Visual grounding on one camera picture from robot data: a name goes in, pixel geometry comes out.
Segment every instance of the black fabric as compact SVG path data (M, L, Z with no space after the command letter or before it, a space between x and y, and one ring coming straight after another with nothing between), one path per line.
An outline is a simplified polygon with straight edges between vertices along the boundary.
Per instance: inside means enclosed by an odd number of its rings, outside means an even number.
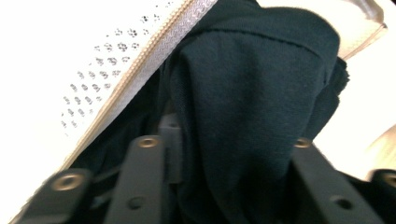
M183 129L183 223L271 223L294 142L318 134L347 84L338 45L313 13L219 0L73 167L120 164L171 101Z

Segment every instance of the folded fabric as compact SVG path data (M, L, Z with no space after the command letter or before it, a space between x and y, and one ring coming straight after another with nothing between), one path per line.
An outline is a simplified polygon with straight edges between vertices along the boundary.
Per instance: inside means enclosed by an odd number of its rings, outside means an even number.
M347 84L338 47L311 12L219 0L72 167L119 165L171 102L184 142L173 223L272 223L294 142L315 137Z

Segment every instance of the dark cloth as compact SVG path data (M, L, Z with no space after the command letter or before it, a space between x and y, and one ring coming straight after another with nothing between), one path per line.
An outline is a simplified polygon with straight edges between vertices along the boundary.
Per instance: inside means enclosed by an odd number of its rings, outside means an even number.
M72 167L120 164L170 101L183 129L182 223L271 223L293 144L315 138L347 84L338 46L313 13L219 0Z

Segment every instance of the brass rivet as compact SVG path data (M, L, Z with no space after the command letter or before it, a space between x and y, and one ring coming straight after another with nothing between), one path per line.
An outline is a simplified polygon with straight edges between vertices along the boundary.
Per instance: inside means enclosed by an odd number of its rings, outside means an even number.
M310 147L311 146L311 141L307 138L299 138L294 144L295 147Z
M140 147L155 147L157 144L158 141L155 138L144 138L139 142Z
M59 190L59 191L75 189L82 183L82 180L83 180L82 175L78 175L78 174L63 175L52 183L52 188L54 190Z
M383 177L385 182L396 188L396 174L384 174Z

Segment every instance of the metal ring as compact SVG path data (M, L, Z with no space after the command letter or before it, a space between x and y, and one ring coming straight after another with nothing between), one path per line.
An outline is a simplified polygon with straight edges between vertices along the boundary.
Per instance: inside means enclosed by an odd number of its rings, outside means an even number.
M307 138L299 138L297 142L294 144L295 147L310 147L311 146L311 140Z
M383 177L385 182L396 188L396 174L384 174Z
M78 187L82 183L82 180L83 180L82 175L68 174L68 175L63 175L58 179L56 179L51 186L54 190L58 190L58 191L70 190Z
M155 147L158 144L158 140L155 138L144 138L139 141L139 146L140 147Z

